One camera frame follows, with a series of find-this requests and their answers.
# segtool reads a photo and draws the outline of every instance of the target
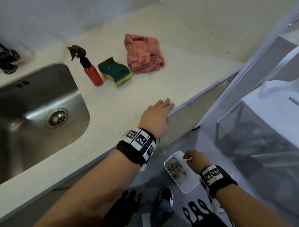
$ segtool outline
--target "sink drain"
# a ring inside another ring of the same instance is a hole
[[[47,117],[46,124],[50,128],[57,128],[63,125],[68,119],[68,112],[64,108],[53,110]]]

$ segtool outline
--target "black sneaker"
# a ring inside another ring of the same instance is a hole
[[[170,188],[164,187],[161,189],[160,193],[159,193],[159,202],[161,201],[161,199],[165,199],[167,201],[170,202],[170,205],[172,207],[173,205],[173,194],[172,191],[170,190]]]

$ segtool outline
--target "sponge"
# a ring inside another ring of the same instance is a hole
[[[116,87],[123,85],[132,78],[128,67],[115,62],[113,57],[108,58],[97,66],[104,77],[112,80]]]

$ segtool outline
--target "red spray bottle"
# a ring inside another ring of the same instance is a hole
[[[72,60],[77,57],[80,59],[80,63],[84,68],[85,73],[90,78],[92,83],[95,86],[101,86],[103,84],[103,80],[99,73],[97,72],[97,69],[90,63],[86,56],[86,50],[84,50],[82,47],[79,47],[77,45],[69,46],[68,50],[71,53]]]

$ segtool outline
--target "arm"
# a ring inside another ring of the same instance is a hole
[[[167,114],[174,107],[170,100],[158,101],[141,116],[139,127],[156,139],[168,129]],[[108,210],[128,189],[140,169],[122,152],[114,150],[71,187],[34,227],[76,227],[100,223]]]
[[[184,159],[197,174],[212,165],[203,153],[195,150],[187,151]],[[219,189],[216,197],[236,227],[290,227],[277,213],[235,184]]]

